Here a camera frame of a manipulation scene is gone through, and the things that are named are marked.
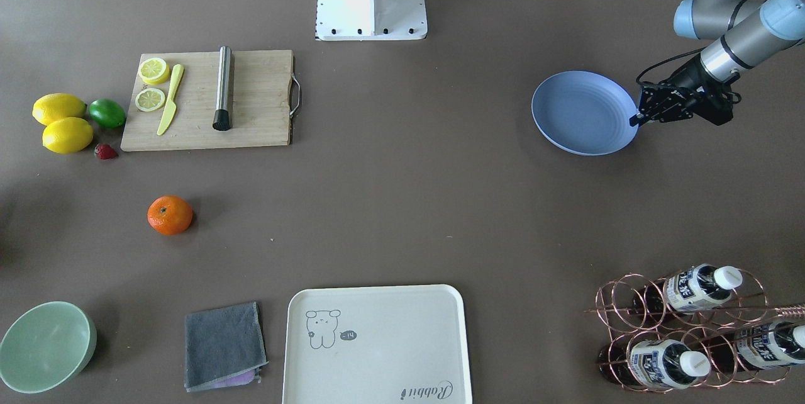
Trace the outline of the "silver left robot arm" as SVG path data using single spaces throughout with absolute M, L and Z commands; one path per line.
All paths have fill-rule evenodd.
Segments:
M 685 53 L 686 63 L 661 82 L 636 78 L 641 97 L 630 126 L 693 116 L 716 125 L 730 122 L 733 107 L 741 102 L 732 85 L 742 72 L 802 45 L 803 4 L 803 0 L 682 0 L 675 12 L 675 33 L 711 43 Z

